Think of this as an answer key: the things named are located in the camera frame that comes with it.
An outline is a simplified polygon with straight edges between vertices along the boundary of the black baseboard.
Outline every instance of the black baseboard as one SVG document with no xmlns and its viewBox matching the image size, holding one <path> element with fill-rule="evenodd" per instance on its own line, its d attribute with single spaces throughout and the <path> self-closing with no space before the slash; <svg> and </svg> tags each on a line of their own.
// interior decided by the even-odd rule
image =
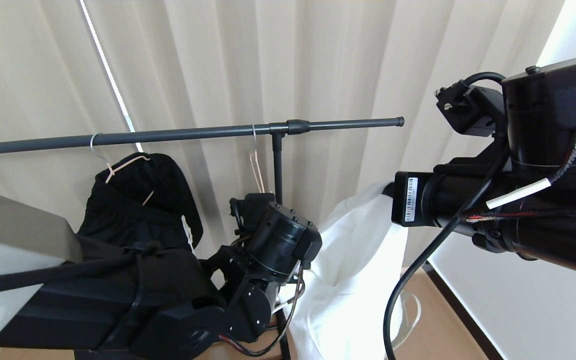
<svg viewBox="0 0 576 360">
<path fill-rule="evenodd" d="M 490 342 L 486 334 L 477 325 L 473 317 L 466 311 L 466 308 L 462 305 L 461 301 L 457 299 L 454 292 L 450 290 L 450 287 L 446 285 L 443 278 L 439 276 L 435 268 L 429 262 L 423 264 L 422 268 L 423 271 L 428 274 L 428 277 L 432 280 L 435 287 L 437 287 L 437 290 L 439 290 L 446 301 L 448 301 L 448 305 L 450 305 L 455 314 L 457 314 L 463 325 L 466 326 L 466 329 L 475 339 L 484 354 L 486 354 L 487 358 L 490 360 L 503 360 L 504 358 L 499 351 L 493 346 L 492 342 Z"/>
</svg>

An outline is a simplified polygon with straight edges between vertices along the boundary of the barcode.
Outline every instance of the barcode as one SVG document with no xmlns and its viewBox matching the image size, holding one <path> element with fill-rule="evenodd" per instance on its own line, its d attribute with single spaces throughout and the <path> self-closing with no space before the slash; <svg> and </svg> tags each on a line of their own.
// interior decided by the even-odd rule
<svg viewBox="0 0 576 360">
<path fill-rule="evenodd" d="M 404 215 L 404 220 L 406 223 L 415 221 L 415 209 L 417 207 L 417 184 L 418 178 L 408 178 L 406 190 L 406 212 Z"/>
</svg>

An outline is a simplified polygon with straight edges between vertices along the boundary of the beige curtain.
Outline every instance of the beige curtain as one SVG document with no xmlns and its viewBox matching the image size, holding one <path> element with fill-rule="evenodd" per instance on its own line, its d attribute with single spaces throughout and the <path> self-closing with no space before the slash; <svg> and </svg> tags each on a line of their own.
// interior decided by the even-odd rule
<svg viewBox="0 0 576 360">
<path fill-rule="evenodd" d="M 313 221 L 396 171 L 431 171 L 489 139 L 455 134 L 434 90 L 537 61 L 564 0 L 86 1 L 135 130 L 404 116 L 403 128 L 283 141 L 284 203 Z M 76 0 L 0 1 L 0 141 L 125 132 Z M 144 143 L 185 172 L 205 235 L 233 240 L 230 198 L 256 191 L 251 137 Z M 258 139 L 274 189 L 270 139 Z M 100 148 L 112 162 L 132 145 Z M 0 155 L 0 194 L 77 230 L 95 173 L 87 148 Z M 414 229 L 407 260 L 434 232 Z"/>
</svg>

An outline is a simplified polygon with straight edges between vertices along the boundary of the white garment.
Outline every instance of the white garment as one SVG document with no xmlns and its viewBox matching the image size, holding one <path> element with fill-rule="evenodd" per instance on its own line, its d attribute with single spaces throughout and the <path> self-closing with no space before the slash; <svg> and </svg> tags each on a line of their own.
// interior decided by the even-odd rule
<svg viewBox="0 0 576 360">
<path fill-rule="evenodd" d="M 408 230 L 391 223 L 393 199 L 375 184 L 339 203 L 319 227 L 322 247 L 304 271 L 290 324 L 298 360 L 382 360 L 386 303 L 400 278 Z M 282 301 L 295 287 L 281 289 Z M 286 316 L 290 307 L 284 309 Z M 402 323 L 397 300 L 394 339 Z"/>
</svg>

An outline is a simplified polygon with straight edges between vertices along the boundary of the screw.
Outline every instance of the screw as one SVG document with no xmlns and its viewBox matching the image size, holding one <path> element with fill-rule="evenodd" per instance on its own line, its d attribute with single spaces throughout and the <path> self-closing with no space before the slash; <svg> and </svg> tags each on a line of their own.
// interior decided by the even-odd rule
<svg viewBox="0 0 576 360">
<path fill-rule="evenodd" d="M 539 66 L 535 66 L 535 65 L 533 65 L 533 66 L 528 66 L 528 67 L 526 68 L 526 74 L 528 74 L 528 75 L 534 75 L 534 74 L 537 74 L 537 73 L 539 73 L 539 72 L 541 72 L 541 71 L 542 71 L 542 69 L 539 68 Z"/>
</svg>

